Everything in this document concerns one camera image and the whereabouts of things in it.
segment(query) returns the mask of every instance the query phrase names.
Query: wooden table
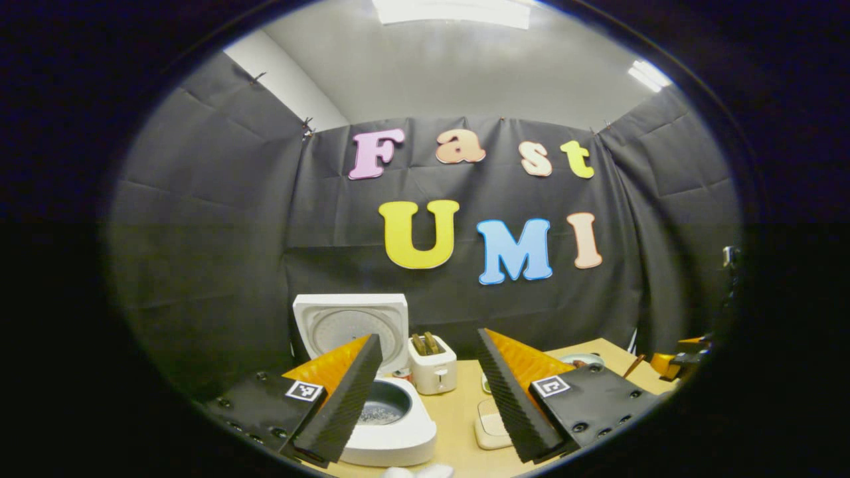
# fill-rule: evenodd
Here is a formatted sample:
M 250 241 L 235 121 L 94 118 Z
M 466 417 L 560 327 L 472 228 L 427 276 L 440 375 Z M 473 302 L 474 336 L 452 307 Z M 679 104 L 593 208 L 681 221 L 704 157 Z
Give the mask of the wooden table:
M 559 358 L 568 354 L 593 352 L 602 357 L 606 367 L 620 375 L 625 373 L 637 358 L 605 339 L 550 350 L 547 354 Z M 552 458 L 541 464 L 532 462 L 524 464 L 519 461 L 513 447 L 498 450 L 479 448 L 473 429 L 474 421 L 478 419 L 478 404 L 492 398 L 492 395 L 481 389 L 481 375 L 481 366 L 478 361 L 458 361 L 456 389 L 443 395 L 420 395 L 428 415 L 437 424 L 437 445 L 431 461 L 407 467 L 408 469 L 416 472 L 431 464 L 440 463 L 454 468 L 456 478 L 479 476 L 501 478 L 521 475 L 557 459 Z M 642 361 L 627 379 L 656 395 L 674 389 L 678 382 L 677 380 L 671 383 L 659 379 L 659 374 L 646 361 Z M 378 477 L 386 469 L 339 462 L 330 464 L 327 469 L 319 470 L 342 478 L 360 478 Z

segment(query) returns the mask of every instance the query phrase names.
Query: chopstick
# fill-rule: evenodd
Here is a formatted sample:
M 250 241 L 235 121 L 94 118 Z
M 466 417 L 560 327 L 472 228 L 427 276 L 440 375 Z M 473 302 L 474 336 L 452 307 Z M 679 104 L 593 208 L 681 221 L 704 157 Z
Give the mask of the chopstick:
M 637 359 L 635 359 L 635 362 L 629 367 L 628 370 L 626 370 L 626 373 L 623 373 L 623 378 L 628 377 L 629 373 L 634 372 L 635 368 L 638 368 L 638 365 L 640 365 L 640 362 L 643 361 L 643 359 L 645 359 L 645 358 L 646 358 L 645 354 L 641 354 L 641 355 L 637 356 Z

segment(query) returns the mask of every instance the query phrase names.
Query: pink letter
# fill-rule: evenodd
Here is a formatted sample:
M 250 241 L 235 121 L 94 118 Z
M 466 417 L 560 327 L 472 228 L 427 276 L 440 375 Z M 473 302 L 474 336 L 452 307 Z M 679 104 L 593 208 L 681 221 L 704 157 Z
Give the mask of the pink letter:
M 379 145 L 378 141 L 381 139 L 391 139 L 400 143 L 405 140 L 405 132 L 396 128 L 354 136 L 354 142 L 357 143 L 357 157 L 354 159 L 354 169 L 348 173 L 349 179 L 377 178 L 383 174 L 383 166 L 378 164 L 377 157 L 380 156 L 383 162 L 390 162 L 395 149 L 392 141 L 383 141 Z

